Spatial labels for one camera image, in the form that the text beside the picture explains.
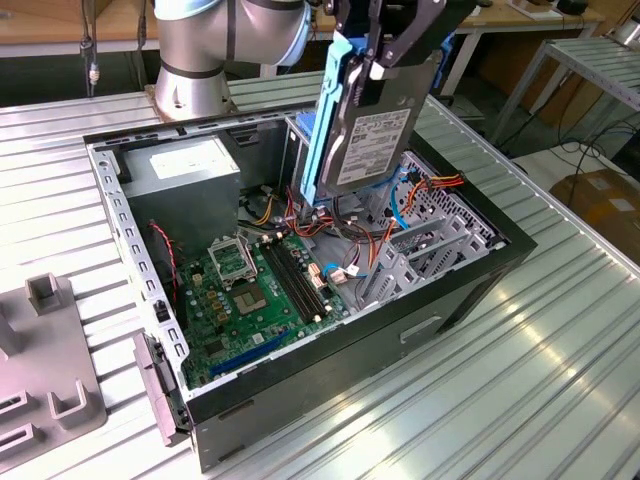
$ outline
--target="wooden table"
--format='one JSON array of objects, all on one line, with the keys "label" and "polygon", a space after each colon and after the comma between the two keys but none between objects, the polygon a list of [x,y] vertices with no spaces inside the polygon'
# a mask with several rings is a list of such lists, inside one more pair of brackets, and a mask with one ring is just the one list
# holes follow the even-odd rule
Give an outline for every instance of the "wooden table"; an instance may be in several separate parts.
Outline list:
[{"label": "wooden table", "polygon": [[[99,52],[136,50],[138,42],[138,0],[113,0],[97,22]],[[80,23],[12,12],[0,19],[0,58],[79,53]],[[151,4],[147,4],[147,50],[157,50],[158,26]]]},{"label": "wooden table", "polygon": [[[137,48],[138,4],[138,0],[113,0],[102,12],[98,17],[98,51],[123,52]],[[466,38],[442,94],[453,94],[484,33],[578,29],[582,30],[581,37],[589,37],[603,20],[602,15],[587,9],[582,17],[565,15],[563,19],[535,21],[511,8],[506,0],[494,0],[492,7],[480,9],[478,15],[467,17],[456,30]],[[147,25],[144,48],[158,49],[158,28],[150,5],[147,7]],[[316,25],[316,38],[325,40],[331,37],[335,21],[318,11]],[[0,58],[76,54],[81,37],[82,27],[79,24],[14,13],[10,19],[0,20]],[[261,72],[262,76],[272,76],[275,69],[264,66]],[[560,78],[560,75],[554,76],[540,95],[541,99],[548,98]]]}]

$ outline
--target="ribbed metal surface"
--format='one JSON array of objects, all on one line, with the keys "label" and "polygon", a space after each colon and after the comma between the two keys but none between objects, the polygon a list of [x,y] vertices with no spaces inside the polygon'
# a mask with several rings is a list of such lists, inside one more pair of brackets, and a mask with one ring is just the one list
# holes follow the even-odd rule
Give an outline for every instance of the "ribbed metal surface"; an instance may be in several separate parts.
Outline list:
[{"label": "ribbed metal surface", "polygon": [[640,53],[608,38],[554,40],[555,58],[631,108],[640,109]]},{"label": "ribbed metal surface", "polygon": [[[313,99],[320,81],[232,94],[248,109]],[[141,95],[0,110],[0,289],[71,276],[109,409],[104,427],[3,478],[199,477],[188,442],[164,448],[154,426],[130,339],[141,324],[79,138],[157,121]],[[62,125],[73,133],[61,138]],[[464,324],[205,478],[631,478],[638,280],[443,109],[425,106],[417,130],[538,248]]]}]

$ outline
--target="red cable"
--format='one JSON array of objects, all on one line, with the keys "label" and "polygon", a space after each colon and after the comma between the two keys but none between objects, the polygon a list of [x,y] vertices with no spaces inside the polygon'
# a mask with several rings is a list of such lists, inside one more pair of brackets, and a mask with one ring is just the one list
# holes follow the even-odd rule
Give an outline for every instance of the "red cable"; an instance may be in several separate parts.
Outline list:
[{"label": "red cable", "polygon": [[173,256],[173,247],[171,246],[171,240],[169,240],[167,234],[164,233],[164,230],[162,230],[158,225],[153,222],[149,223],[149,225],[151,225],[152,228],[154,228],[160,235],[162,235],[164,243],[167,246],[167,250],[169,250],[169,259],[171,261],[171,280],[173,283],[173,304],[175,305],[177,301],[176,292],[178,291],[178,271],[176,269],[176,261]]}]

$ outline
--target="green circuit board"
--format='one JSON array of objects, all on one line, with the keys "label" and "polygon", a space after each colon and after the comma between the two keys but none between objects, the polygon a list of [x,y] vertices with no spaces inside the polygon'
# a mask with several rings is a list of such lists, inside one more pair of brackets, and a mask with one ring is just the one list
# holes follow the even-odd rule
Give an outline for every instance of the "green circuit board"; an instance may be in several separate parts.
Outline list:
[{"label": "green circuit board", "polygon": [[[289,236],[282,245],[292,259],[299,262],[300,271],[311,285],[311,277],[304,267],[313,260],[300,239]],[[231,290],[223,287],[209,255],[178,269],[185,284],[186,328],[183,333],[190,354],[182,369],[189,388],[209,383],[217,376],[217,373],[212,375],[216,366],[242,359],[243,354],[255,354],[258,347],[265,349],[266,355],[275,349],[272,346],[276,342],[277,348],[291,344],[349,315],[342,299],[330,287],[325,287],[324,295],[317,293],[317,296],[329,311],[320,322],[304,322],[259,246],[250,244],[247,250],[255,263],[257,276],[253,282],[234,284]],[[225,272],[227,268],[242,267],[233,251],[223,254],[223,258],[229,259],[224,262]],[[234,368],[243,363],[246,362],[240,361]]]}]

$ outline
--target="blue drive bracket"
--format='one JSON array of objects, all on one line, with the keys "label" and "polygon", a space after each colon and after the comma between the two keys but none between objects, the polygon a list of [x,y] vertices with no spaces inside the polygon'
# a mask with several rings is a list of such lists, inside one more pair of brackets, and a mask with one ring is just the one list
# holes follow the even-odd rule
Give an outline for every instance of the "blue drive bracket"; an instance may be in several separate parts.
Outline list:
[{"label": "blue drive bracket", "polygon": [[342,97],[343,84],[342,78],[340,78],[342,67],[351,56],[362,53],[366,49],[366,44],[365,37],[347,39],[338,32],[333,33],[333,43],[327,53],[327,64],[317,112],[315,114],[301,114],[297,118],[298,125],[305,130],[305,133],[308,134],[310,130],[312,131],[307,162],[300,182],[300,193],[309,205],[315,204],[318,170],[322,165],[327,139],[331,131],[333,112]]}]

